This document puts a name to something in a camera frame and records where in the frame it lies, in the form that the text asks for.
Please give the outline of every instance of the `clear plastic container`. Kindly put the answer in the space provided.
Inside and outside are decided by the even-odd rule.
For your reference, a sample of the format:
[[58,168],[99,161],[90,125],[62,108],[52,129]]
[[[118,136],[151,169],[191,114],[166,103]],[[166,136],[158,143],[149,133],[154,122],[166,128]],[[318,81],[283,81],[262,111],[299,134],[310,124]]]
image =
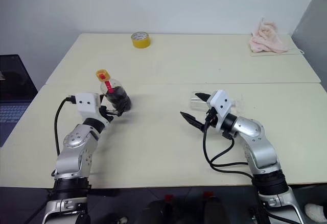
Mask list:
[[127,95],[122,84],[112,79],[105,69],[96,72],[98,79],[101,81],[100,89],[112,106],[120,113],[131,109],[131,100]]

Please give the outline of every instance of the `tape roll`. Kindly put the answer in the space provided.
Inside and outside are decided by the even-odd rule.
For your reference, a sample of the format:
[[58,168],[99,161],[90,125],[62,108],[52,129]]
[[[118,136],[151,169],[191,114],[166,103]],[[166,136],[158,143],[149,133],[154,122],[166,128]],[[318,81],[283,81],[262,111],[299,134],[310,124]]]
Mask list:
[[146,48],[150,45],[150,38],[146,32],[133,33],[131,39],[136,48]]

